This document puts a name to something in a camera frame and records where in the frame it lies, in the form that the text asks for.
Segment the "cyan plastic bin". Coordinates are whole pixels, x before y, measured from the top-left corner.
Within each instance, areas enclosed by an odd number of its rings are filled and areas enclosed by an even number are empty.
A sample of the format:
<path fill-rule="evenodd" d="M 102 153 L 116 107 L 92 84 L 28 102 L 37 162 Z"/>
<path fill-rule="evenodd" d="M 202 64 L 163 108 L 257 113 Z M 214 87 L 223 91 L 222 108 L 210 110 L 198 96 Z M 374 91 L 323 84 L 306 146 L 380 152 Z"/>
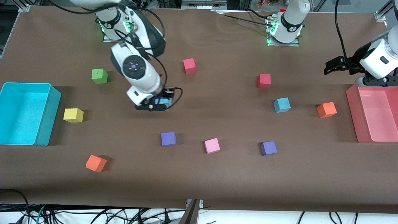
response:
<path fill-rule="evenodd" d="M 4 83 L 0 145 L 48 146 L 60 101 L 61 92 L 49 83 Z"/>

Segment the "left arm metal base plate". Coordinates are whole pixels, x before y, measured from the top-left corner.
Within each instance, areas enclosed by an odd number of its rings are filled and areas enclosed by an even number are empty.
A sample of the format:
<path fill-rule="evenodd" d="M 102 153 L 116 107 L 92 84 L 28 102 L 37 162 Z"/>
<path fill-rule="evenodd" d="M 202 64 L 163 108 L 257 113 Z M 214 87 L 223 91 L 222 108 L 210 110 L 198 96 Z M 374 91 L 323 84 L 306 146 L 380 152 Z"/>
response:
<path fill-rule="evenodd" d="M 285 46 L 285 47 L 298 47 L 299 46 L 299 35 L 300 27 L 287 28 L 283 24 L 279 23 L 277 17 L 271 17 L 265 19 L 265 23 L 270 25 L 266 28 L 267 32 L 267 45 L 268 46 Z"/>

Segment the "pink foam block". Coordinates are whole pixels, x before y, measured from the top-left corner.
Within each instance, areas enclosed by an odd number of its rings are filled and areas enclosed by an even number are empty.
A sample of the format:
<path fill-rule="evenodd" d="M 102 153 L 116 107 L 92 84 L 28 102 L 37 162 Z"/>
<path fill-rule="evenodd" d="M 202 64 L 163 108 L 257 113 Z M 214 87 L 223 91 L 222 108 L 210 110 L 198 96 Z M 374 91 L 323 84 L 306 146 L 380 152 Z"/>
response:
<path fill-rule="evenodd" d="M 212 153 L 220 151 L 218 138 L 206 140 L 204 142 L 204 144 L 205 144 L 206 154 L 212 154 Z"/>

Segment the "brown table cloth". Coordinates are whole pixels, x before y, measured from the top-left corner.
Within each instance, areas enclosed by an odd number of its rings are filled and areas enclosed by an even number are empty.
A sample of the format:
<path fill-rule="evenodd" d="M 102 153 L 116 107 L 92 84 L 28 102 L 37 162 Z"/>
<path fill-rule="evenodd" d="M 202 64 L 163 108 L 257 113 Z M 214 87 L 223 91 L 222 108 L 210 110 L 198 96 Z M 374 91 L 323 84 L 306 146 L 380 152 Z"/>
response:
<path fill-rule="evenodd" d="M 5 82 L 50 83 L 61 94 L 47 147 L 0 146 L 0 189 L 30 203 L 211 209 L 398 213 L 398 144 L 357 143 L 345 91 L 355 76 L 324 75 L 341 55 L 332 13 L 306 17 L 299 47 L 267 46 L 259 25 L 209 10 L 155 10 L 165 25 L 159 59 L 183 89 L 169 111 L 135 110 L 94 15 L 34 6 L 19 15 L 0 60 Z M 197 71 L 186 74 L 183 60 Z M 108 83 L 91 80 L 104 69 Z M 271 75 L 268 89 L 259 74 Z M 291 109 L 276 113 L 274 101 Z M 319 118 L 333 102 L 337 114 Z M 63 119 L 65 108 L 83 122 Z M 163 147 L 161 133 L 177 145 Z M 204 142 L 218 138 L 220 151 Z M 277 153 L 262 156 L 260 143 Z M 85 167 L 107 160 L 102 172 Z"/>

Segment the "pink plastic bin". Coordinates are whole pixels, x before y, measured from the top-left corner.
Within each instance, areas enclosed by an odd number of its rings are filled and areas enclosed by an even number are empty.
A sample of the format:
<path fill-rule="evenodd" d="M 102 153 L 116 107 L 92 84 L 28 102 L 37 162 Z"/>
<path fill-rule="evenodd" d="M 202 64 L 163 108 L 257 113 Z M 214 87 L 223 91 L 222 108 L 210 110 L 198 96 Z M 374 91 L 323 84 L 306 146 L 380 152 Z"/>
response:
<path fill-rule="evenodd" d="M 359 143 L 398 143 L 398 87 L 358 87 L 346 91 Z"/>

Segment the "yellow foam block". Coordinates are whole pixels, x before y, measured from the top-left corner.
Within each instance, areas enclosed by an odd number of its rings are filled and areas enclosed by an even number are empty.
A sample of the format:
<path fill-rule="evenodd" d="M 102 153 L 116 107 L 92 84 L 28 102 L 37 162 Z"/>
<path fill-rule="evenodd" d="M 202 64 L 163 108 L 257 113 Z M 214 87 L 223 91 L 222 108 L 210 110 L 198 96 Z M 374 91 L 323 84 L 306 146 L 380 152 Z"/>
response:
<path fill-rule="evenodd" d="M 63 119 L 70 123 L 81 123 L 83 122 L 84 111 L 78 108 L 65 108 Z"/>

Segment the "red foam block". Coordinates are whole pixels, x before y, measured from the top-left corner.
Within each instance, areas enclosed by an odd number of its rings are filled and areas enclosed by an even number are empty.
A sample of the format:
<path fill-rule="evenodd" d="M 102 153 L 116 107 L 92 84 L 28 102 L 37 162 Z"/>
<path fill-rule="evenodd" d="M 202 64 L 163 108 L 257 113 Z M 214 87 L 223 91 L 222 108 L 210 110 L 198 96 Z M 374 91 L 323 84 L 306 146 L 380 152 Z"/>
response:
<path fill-rule="evenodd" d="M 257 88 L 268 89 L 271 86 L 271 75 L 270 74 L 259 74 L 257 77 Z"/>
<path fill-rule="evenodd" d="M 194 58 L 183 60 L 184 70 L 186 74 L 195 74 L 197 71 Z"/>

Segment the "purple foam block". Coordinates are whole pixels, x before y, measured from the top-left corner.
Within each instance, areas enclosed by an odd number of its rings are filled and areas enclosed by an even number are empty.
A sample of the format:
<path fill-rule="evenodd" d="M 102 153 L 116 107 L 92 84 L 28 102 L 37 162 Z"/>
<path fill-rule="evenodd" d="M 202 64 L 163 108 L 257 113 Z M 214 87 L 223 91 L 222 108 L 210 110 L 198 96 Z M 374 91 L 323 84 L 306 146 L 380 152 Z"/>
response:
<path fill-rule="evenodd" d="M 177 145 L 176 135 L 174 132 L 161 133 L 161 143 L 163 147 L 173 147 Z"/>
<path fill-rule="evenodd" d="M 278 152 L 275 141 L 260 143 L 260 151 L 262 156 L 272 155 Z"/>

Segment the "green foam block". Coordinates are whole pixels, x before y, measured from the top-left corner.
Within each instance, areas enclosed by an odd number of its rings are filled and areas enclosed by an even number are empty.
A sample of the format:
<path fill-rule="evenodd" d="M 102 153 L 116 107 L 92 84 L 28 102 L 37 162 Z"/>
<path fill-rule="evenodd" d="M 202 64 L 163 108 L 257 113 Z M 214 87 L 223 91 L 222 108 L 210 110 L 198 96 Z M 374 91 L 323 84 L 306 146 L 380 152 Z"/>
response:
<path fill-rule="evenodd" d="M 108 73 L 104 69 L 93 69 L 91 71 L 91 80 L 96 84 L 106 84 L 108 83 Z"/>

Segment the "table leg post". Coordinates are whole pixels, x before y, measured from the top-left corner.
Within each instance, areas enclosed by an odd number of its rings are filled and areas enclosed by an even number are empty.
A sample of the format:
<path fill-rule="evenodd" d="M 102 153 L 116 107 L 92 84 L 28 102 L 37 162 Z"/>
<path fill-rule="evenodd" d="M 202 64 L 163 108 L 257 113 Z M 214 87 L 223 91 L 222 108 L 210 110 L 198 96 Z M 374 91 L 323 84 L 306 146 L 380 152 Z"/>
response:
<path fill-rule="evenodd" d="M 193 199 L 189 207 L 185 210 L 178 224 L 197 224 L 200 211 L 199 199 Z"/>

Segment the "orange foam block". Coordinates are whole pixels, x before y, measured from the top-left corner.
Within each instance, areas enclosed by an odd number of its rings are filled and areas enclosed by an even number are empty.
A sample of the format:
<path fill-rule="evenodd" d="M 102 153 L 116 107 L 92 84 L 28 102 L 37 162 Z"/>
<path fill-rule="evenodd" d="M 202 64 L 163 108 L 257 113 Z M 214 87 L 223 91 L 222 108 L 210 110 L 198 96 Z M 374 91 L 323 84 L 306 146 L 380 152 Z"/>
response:
<path fill-rule="evenodd" d="M 90 155 L 85 164 L 85 167 L 95 172 L 102 172 L 104 170 L 106 163 L 107 163 L 106 159 L 96 155 Z"/>
<path fill-rule="evenodd" d="M 323 119 L 337 114 L 337 110 L 333 102 L 328 102 L 318 105 L 317 113 L 319 118 Z"/>

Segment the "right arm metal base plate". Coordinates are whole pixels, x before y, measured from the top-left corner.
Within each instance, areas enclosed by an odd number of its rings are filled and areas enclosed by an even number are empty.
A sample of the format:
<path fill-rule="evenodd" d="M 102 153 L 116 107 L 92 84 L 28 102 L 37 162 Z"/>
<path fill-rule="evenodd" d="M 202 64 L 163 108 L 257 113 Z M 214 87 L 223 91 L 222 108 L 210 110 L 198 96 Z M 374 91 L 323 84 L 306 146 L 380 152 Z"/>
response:
<path fill-rule="evenodd" d="M 128 32 L 131 32 L 131 29 L 133 29 L 134 31 L 137 30 L 137 26 L 136 26 L 136 24 L 135 24 L 134 22 L 132 22 L 131 24 L 127 22 L 127 23 L 125 24 L 125 27 L 127 27 L 126 29 L 128 29 Z M 110 39 L 110 38 L 105 34 L 105 31 L 103 30 L 103 28 L 101 28 L 101 31 L 102 31 L 102 33 L 103 33 L 103 42 L 116 43 L 116 42 L 118 42 L 118 41 L 121 40 L 120 38 L 119 38 L 119 39 L 116 39 L 116 40 Z"/>

